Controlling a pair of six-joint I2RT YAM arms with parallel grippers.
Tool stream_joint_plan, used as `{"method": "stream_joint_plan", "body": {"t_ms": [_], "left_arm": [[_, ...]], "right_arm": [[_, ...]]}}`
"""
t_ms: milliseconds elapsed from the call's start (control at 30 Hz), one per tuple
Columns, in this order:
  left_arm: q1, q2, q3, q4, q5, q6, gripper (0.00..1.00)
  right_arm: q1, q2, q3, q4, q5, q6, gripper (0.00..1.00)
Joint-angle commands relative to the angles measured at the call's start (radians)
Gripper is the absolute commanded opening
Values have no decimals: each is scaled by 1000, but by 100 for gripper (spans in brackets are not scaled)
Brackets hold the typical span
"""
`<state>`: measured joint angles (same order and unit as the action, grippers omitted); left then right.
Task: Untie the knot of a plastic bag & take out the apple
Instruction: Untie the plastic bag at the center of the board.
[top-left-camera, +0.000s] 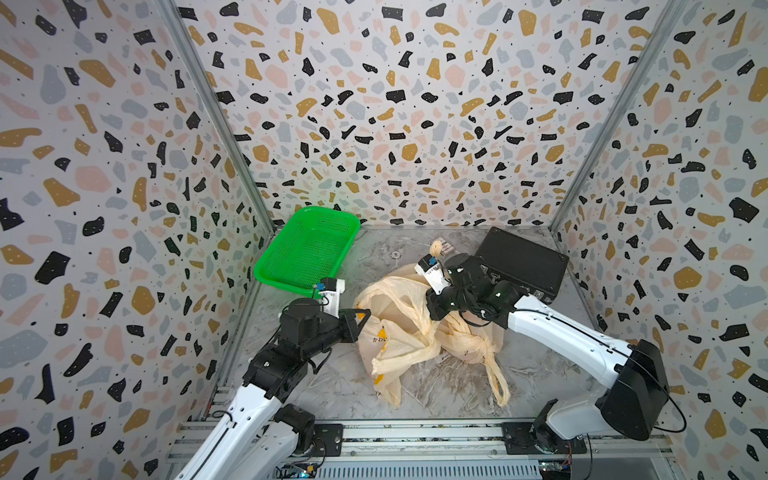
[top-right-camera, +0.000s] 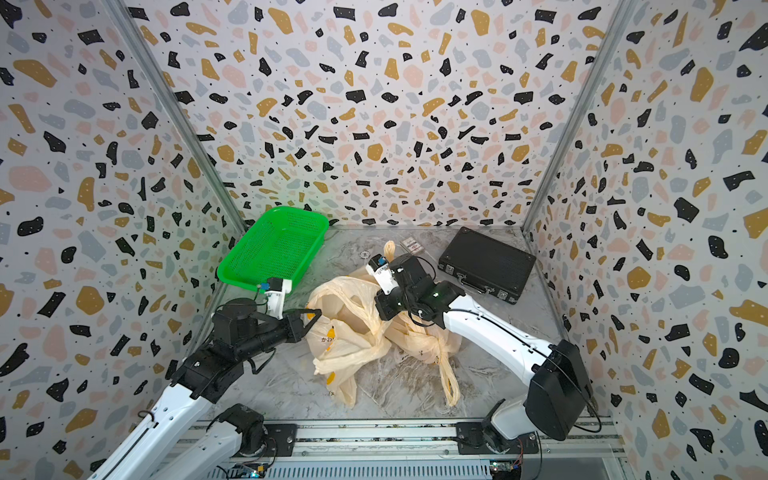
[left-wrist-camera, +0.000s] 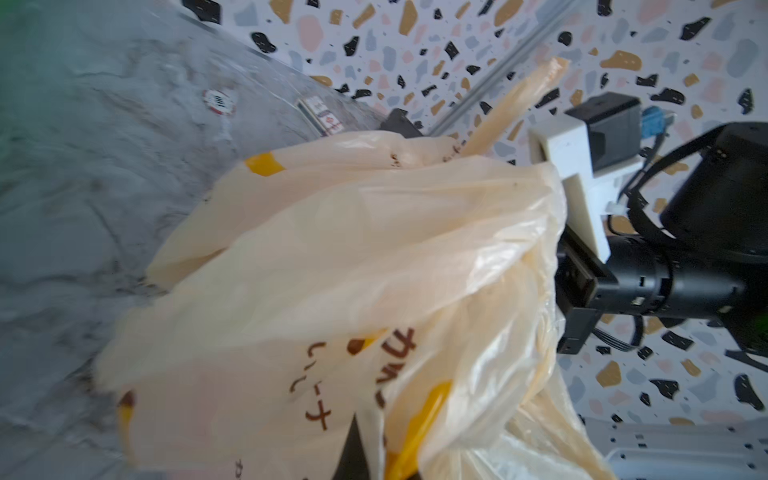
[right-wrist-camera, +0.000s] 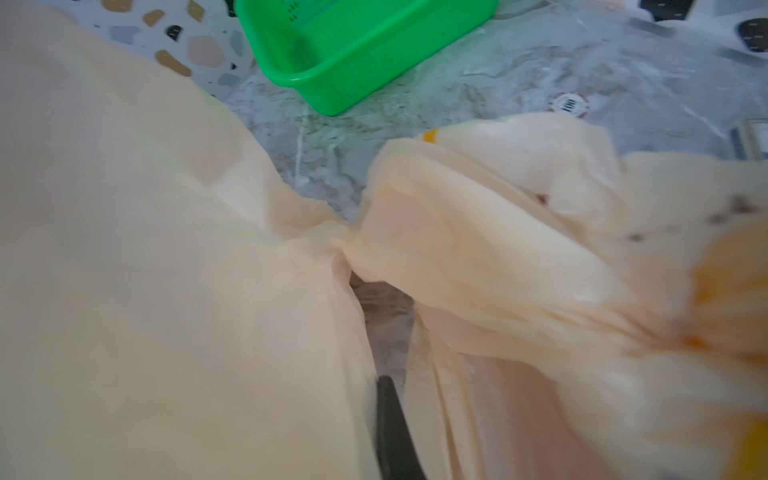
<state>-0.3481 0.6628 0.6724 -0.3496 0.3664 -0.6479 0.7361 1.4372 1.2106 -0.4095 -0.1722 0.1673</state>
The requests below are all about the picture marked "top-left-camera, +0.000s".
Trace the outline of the beige plastic bag with apples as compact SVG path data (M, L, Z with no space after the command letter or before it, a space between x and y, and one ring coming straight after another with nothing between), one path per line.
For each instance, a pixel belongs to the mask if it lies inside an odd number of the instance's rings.
M401 377L442 349L439 323L427 307L430 285L417 266L406 264L369 284L354 302L371 313L357 341L363 365L376 395L395 408L402 402Z

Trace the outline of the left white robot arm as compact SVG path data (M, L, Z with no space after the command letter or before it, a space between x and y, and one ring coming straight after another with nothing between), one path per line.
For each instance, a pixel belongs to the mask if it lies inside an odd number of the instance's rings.
M250 360L242 385L179 479L265 479L293 455L315 453L315 416L288 402L340 343L354 343L368 309L341 309L331 293L283 309L275 335Z

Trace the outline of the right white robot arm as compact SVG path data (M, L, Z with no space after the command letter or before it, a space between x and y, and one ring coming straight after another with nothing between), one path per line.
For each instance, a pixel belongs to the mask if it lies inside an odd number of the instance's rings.
M415 267L428 283L432 320L451 313L473 315L475 327L497 325L538 341L578 365L600 390L545 404L532 422L529 444L555 453L579 436L617 433L646 441L665 405L669 384L659 349L648 341L630 344L560 314L507 280L495 280L474 256L445 262L427 254Z

